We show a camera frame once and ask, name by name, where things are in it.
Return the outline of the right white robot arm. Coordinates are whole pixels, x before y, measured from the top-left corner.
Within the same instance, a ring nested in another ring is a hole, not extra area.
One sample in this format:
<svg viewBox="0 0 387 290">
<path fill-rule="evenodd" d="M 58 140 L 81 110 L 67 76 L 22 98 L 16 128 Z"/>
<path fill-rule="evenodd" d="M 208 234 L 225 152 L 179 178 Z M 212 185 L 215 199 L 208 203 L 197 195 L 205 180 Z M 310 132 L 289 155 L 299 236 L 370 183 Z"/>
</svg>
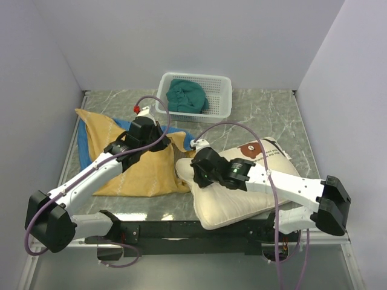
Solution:
<svg viewBox="0 0 387 290">
<path fill-rule="evenodd" d="M 279 241 L 292 231 L 307 228 L 318 228 L 332 236 L 346 232 L 351 198 L 335 176 L 308 179 L 268 171 L 247 159 L 228 161 L 211 147 L 201 149 L 190 165 L 193 180 L 201 188 L 217 183 L 230 190 L 271 193 L 299 204 L 298 208 L 280 210 L 275 220 L 265 226 L 270 240 Z"/>
</svg>

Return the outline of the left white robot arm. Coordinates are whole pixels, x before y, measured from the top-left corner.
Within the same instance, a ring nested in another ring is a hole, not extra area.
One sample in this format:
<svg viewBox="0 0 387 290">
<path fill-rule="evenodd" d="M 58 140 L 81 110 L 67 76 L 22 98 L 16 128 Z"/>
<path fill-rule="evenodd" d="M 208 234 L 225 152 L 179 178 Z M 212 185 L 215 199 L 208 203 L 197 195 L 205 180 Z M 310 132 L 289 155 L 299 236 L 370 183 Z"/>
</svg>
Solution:
<svg viewBox="0 0 387 290">
<path fill-rule="evenodd" d="M 121 238 L 121 220 L 101 210 L 77 215 L 76 211 L 98 189 L 139 162 L 147 151 L 168 147 L 168 130 L 152 117 L 136 117 L 128 130 L 108 144 L 97 159 L 65 184 L 44 193 L 33 193 L 28 201 L 24 247 L 33 255 L 29 238 L 33 236 L 52 253 L 62 251 L 74 239 L 97 236 L 108 243 Z"/>
</svg>

